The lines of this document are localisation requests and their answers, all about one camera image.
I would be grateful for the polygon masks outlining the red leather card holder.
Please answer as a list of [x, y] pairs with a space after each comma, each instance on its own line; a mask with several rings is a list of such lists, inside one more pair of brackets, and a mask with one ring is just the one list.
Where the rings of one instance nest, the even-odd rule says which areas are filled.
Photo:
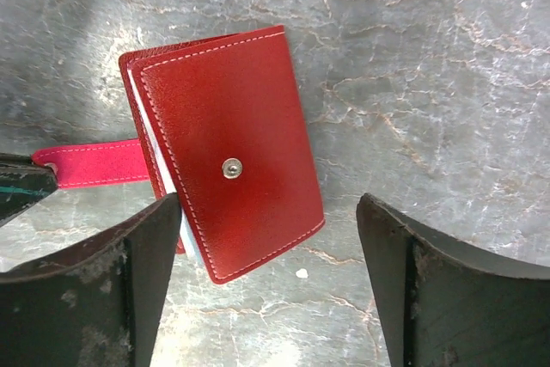
[[283, 26], [125, 52], [130, 140], [32, 158], [74, 189], [147, 180], [174, 193], [176, 250], [226, 284], [315, 234], [321, 191]]

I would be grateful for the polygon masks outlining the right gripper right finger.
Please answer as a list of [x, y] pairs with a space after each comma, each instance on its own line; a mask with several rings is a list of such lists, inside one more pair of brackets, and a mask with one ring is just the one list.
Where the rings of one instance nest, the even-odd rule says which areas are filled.
[[477, 248], [366, 193], [357, 229], [393, 366], [546, 366], [549, 270]]

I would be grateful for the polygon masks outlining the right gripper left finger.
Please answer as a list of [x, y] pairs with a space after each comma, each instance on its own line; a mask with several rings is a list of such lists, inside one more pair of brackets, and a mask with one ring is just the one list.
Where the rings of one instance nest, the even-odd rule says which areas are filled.
[[148, 366], [180, 231], [171, 193], [1, 275], [3, 366]]

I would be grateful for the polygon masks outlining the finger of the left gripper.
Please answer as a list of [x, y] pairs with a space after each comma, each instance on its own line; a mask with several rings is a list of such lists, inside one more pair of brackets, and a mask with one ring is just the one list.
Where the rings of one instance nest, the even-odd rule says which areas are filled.
[[1, 154], [0, 213], [4, 226], [58, 190], [57, 177], [49, 167], [30, 156]]

